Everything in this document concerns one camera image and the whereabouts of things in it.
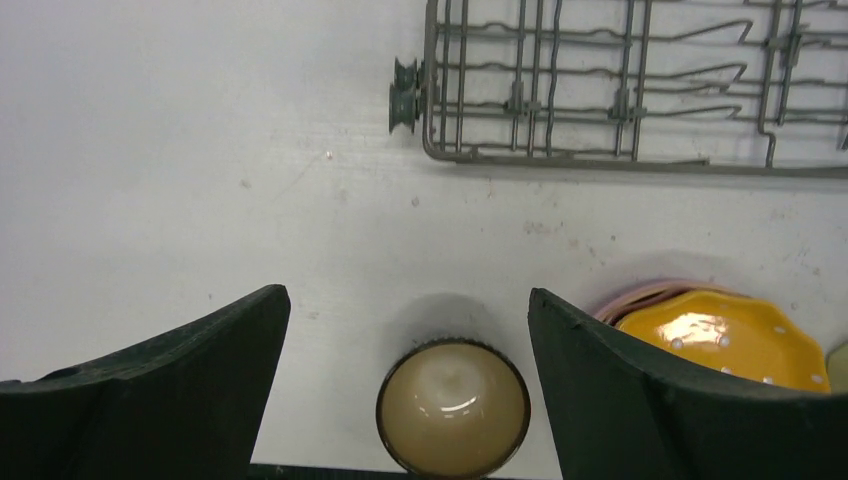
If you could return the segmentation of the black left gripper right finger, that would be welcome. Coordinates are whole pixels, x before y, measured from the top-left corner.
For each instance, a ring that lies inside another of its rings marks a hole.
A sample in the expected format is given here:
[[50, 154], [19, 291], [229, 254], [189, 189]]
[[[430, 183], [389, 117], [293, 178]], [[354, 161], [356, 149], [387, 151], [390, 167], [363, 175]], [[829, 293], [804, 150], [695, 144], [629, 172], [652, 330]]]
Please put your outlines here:
[[847, 398], [699, 366], [535, 288], [528, 327], [566, 479], [843, 479]]

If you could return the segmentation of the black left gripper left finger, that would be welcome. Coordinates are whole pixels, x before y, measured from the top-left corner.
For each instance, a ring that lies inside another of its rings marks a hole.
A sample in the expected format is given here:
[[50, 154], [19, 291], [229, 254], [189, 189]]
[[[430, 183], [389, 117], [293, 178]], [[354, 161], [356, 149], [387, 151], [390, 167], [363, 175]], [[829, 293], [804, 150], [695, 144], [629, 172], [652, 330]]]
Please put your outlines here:
[[1, 385], [5, 479], [243, 479], [291, 302], [265, 286], [198, 320]]

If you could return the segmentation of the dark patterned cream bowl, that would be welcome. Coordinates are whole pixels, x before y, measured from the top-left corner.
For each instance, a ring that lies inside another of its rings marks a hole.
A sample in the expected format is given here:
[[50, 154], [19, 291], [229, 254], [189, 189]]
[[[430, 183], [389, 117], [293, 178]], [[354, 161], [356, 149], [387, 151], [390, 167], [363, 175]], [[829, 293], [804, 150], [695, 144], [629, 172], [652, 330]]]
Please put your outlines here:
[[481, 341], [423, 343], [387, 372], [375, 424], [390, 457], [424, 479], [482, 479], [519, 450], [532, 418], [521, 372]]

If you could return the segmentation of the grey wire dish rack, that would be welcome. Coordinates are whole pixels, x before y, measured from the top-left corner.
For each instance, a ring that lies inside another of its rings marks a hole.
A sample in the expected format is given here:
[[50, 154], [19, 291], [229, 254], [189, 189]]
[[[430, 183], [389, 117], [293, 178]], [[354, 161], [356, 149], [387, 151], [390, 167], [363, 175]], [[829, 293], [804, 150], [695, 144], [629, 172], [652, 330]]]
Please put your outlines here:
[[389, 126], [465, 165], [843, 179], [843, 1], [430, 1]]

